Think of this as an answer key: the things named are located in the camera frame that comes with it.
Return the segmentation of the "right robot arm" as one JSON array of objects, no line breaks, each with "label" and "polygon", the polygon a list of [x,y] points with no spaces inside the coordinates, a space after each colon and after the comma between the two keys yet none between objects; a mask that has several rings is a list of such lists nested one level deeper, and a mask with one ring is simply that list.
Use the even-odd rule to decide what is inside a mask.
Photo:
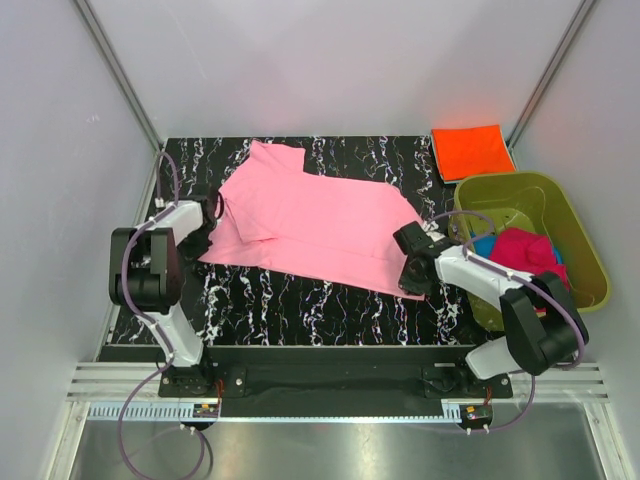
[{"label": "right robot arm", "polygon": [[463,395],[480,394],[498,375],[539,376],[559,363],[582,360],[588,332],[558,275],[510,270],[417,222],[397,230],[394,239],[406,256],[399,278],[405,293],[425,296],[439,281],[500,311],[504,335],[470,351],[454,371]]}]

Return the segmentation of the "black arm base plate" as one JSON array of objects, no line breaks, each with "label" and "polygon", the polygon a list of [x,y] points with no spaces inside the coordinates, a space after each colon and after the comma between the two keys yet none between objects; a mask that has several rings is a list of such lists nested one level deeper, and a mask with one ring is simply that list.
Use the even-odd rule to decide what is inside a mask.
[{"label": "black arm base plate", "polygon": [[165,398],[221,400],[226,418],[346,421],[441,416],[444,400],[509,399],[507,375],[477,379],[460,346],[212,347],[172,367]]}]

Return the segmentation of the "light pink t shirt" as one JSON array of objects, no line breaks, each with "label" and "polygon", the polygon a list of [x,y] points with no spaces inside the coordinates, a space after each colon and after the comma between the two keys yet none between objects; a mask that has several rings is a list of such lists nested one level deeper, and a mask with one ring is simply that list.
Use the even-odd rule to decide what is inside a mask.
[{"label": "light pink t shirt", "polygon": [[252,142],[220,189],[224,214],[201,256],[402,296],[393,238],[419,215],[394,186],[306,173],[305,151]]}]

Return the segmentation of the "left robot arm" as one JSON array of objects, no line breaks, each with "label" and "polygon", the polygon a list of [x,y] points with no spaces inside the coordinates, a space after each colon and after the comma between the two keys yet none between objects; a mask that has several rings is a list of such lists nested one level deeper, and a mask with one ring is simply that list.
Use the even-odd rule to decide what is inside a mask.
[{"label": "left robot arm", "polygon": [[209,250],[224,213],[222,195],[204,186],[171,202],[155,217],[111,234],[108,290],[151,331],[172,367],[184,368],[181,384],[196,396],[215,386],[216,372],[203,362],[204,343],[181,306],[184,269]]}]

